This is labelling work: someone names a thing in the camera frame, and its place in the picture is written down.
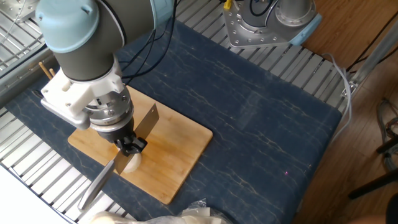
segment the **black chair leg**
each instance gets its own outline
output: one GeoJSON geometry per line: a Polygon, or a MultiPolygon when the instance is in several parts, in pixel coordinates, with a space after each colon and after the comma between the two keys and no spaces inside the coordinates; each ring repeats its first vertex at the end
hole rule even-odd
{"type": "Polygon", "coordinates": [[[391,182],[397,181],[398,180],[398,169],[388,172],[386,175],[383,175],[376,180],[373,180],[362,187],[359,187],[355,190],[353,190],[351,193],[349,193],[348,197],[352,199],[356,199],[364,194],[367,194],[369,192],[372,192],[373,190],[376,190],[380,187],[383,187],[391,182]]]}

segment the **black cable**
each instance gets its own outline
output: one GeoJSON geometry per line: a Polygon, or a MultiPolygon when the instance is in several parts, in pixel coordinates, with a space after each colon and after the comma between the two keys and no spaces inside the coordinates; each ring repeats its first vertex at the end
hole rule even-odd
{"type": "MultiPolygon", "coordinates": [[[[149,54],[150,54],[150,51],[152,50],[152,47],[154,46],[155,34],[156,34],[156,31],[153,32],[153,34],[152,34],[152,42],[150,43],[150,47],[149,47],[149,50],[148,50],[148,52],[147,52],[147,55],[145,56],[144,61],[141,63],[141,66],[137,69],[137,71],[136,71],[136,73],[134,74],[134,76],[136,76],[136,75],[139,73],[139,71],[143,68],[143,66],[145,65],[145,63],[146,63],[146,61],[147,61],[147,59],[148,59],[148,56],[149,56],[149,54]]],[[[132,80],[133,78],[134,78],[134,77],[131,77],[130,80],[126,83],[126,85],[130,84],[130,82],[131,82],[131,80],[132,80]]]]}
{"type": "MultiPolygon", "coordinates": [[[[388,53],[384,58],[382,58],[377,64],[380,64],[381,62],[383,62],[385,59],[387,59],[388,57],[390,57],[391,55],[393,55],[396,51],[398,50],[398,46],[396,48],[394,48],[394,50],[392,50],[390,53],[388,53]]],[[[363,62],[366,59],[368,59],[369,56],[366,56],[365,58],[362,58],[361,60],[357,61],[355,63],[355,65],[359,62],[363,62]]]]}
{"type": "MultiPolygon", "coordinates": [[[[155,40],[153,40],[153,41],[159,40],[160,38],[163,37],[163,35],[164,35],[165,32],[166,32],[167,26],[169,25],[169,22],[170,22],[170,20],[167,21],[167,24],[166,24],[166,26],[165,26],[165,28],[164,28],[164,30],[163,30],[162,35],[156,37],[155,40]]],[[[130,65],[134,62],[134,60],[139,56],[139,54],[140,54],[151,42],[152,42],[152,40],[150,39],[150,35],[149,35],[149,38],[148,38],[147,42],[145,43],[145,45],[135,54],[135,56],[133,56],[132,59],[130,59],[130,61],[121,61],[121,62],[119,62],[119,63],[128,63],[128,64],[122,69],[122,71],[125,71],[125,69],[126,69],[128,66],[130,66],[130,65]]]]}
{"type": "Polygon", "coordinates": [[[122,68],[122,72],[125,71],[125,69],[128,68],[128,66],[130,66],[130,65],[135,61],[136,58],[138,58],[139,54],[141,54],[142,51],[144,51],[144,49],[146,48],[146,46],[148,46],[149,41],[151,40],[151,38],[152,38],[154,32],[155,32],[155,29],[152,30],[152,32],[150,33],[150,35],[149,35],[149,37],[148,37],[148,39],[147,39],[145,45],[135,54],[135,56],[133,56],[132,59],[130,59],[129,63],[128,63],[124,68],[122,68]]]}
{"type": "Polygon", "coordinates": [[[371,46],[375,43],[375,41],[379,38],[379,36],[384,32],[387,26],[398,16],[398,11],[391,17],[390,20],[383,26],[380,32],[373,38],[372,42],[362,51],[361,55],[347,68],[347,71],[350,71],[354,65],[360,62],[362,56],[371,48],[371,46]]]}
{"type": "Polygon", "coordinates": [[[177,0],[174,0],[174,9],[173,9],[173,16],[172,16],[171,31],[170,31],[169,40],[168,40],[168,42],[167,42],[166,49],[165,49],[165,51],[163,52],[162,56],[160,56],[160,58],[158,59],[158,61],[156,61],[156,63],[153,64],[153,66],[151,66],[151,67],[148,68],[147,70],[145,70],[145,71],[143,71],[143,72],[141,72],[141,73],[137,73],[137,74],[135,74],[135,75],[128,75],[128,76],[125,76],[125,77],[122,77],[122,78],[130,78],[130,80],[129,80],[129,82],[130,82],[133,78],[137,78],[137,77],[139,77],[139,76],[142,76],[142,75],[145,75],[145,74],[149,73],[150,71],[152,71],[152,70],[162,61],[162,59],[165,57],[165,55],[166,55],[166,53],[167,53],[167,51],[168,51],[168,49],[169,49],[169,46],[170,46],[170,43],[171,43],[171,40],[172,40],[173,31],[174,31],[174,23],[175,23],[176,9],[177,9],[177,0]]]}
{"type": "Polygon", "coordinates": [[[249,4],[250,13],[251,13],[252,15],[254,15],[254,16],[257,16],[257,17],[264,15],[264,14],[268,11],[268,9],[271,7],[271,4],[272,4],[273,1],[274,1],[274,0],[270,0],[270,1],[268,2],[268,6],[267,6],[261,13],[257,14],[257,13],[255,13],[255,12],[253,11],[253,0],[250,0],[250,4],[249,4]]]}
{"type": "MultiPolygon", "coordinates": [[[[390,53],[388,53],[384,58],[380,59],[380,61],[377,64],[380,64],[381,62],[385,61],[385,59],[389,58],[391,55],[393,55],[395,52],[397,52],[397,50],[398,50],[398,46],[396,48],[394,48],[394,50],[392,50],[390,53]]],[[[368,59],[368,57],[362,58],[361,60],[358,61],[358,63],[362,62],[366,59],[368,59]]]]}

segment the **table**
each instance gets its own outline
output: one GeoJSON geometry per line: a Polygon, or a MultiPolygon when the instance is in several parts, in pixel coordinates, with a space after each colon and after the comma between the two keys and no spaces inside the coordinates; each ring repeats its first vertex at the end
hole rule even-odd
{"type": "MultiPolygon", "coordinates": [[[[120,50],[119,59],[131,58],[142,41],[120,50]]],[[[155,44],[147,66],[164,43],[155,44]]],[[[6,108],[93,180],[103,166],[68,144],[75,128],[32,93],[47,81],[33,83],[6,108]]],[[[138,220],[178,215],[206,198],[236,223],[290,223],[341,119],[338,110],[179,22],[166,57],[131,86],[214,134],[170,205],[117,175],[110,178],[104,192],[138,220]]]]}

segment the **white cable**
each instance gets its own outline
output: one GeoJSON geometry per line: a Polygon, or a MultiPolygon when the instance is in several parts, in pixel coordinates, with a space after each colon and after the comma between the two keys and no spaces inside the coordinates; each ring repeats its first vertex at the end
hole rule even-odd
{"type": "Polygon", "coordinates": [[[24,10],[24,6],[25,6],[26,1],[27,0],[25,0],[24,3],[22,4],[22,7],[21,7],[21,9],[20,9],[20,11],[18,13],[18,16],[15,18],[14,22],[11,24],[10,29],[8,29],[8,31],[6,32],[6,35],[4,35],[4,37],[1,39],[0,44],[2,44],[2,42],[7,39],[8,34],[10,33],[11,29],[14,27],[15,23],[17,22],[17,20],[19,19],[19,16],[21,15],[22,10],[24,10]]]}
{"type": "Polygon", "coordinates": [[[344,81],[344,87],[346,89],[346,93],[347,93],[347,106],[346,109],[343,113],[343,117],[341,118],[341,120],[343,120],[346,116],[346,114],[348,113],[348,121],[347,123],[335,134],[335,137],[331,140],[332,142],[343,132],[343,130],[345,128],[347,128],[347,126],[349,125],[349,123],[351,122],[351,117],[352,117],[352,107],[351,107],[351,88],[349,87],[349,83],[347,80],[347,76],[346,76],[346,69],[342,68],[343,71],[341,71],[341,68],[339,66],[337,66],[337,63],[335,61],[335,58],[332,56],[332,54],[330,53],[325,53],[324,55],[329,55],[331,58],[331,61],[333,62],[335,68],[337,69],[337,72],[341,75],[343,81],[344,81]]]}

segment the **bamboo cutting board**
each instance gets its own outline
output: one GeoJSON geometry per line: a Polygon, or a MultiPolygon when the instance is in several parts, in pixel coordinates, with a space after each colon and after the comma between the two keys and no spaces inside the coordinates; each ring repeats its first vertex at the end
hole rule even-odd
{"type": "MultiPolygon", "coordinates": [[[[134,128],[154,103],[159,111],[159,120],[146,139],[148,145],[142,152],[140,166],[134,172],[122,172],[121,176],[162,203],[169,204],[213,133],[143,93],[131,87],[128,89],[134,104],[134,128]]],[[[114,144],[91,128],[77,129],[68,142],[104,166],[118,152],[114,144]]]]}

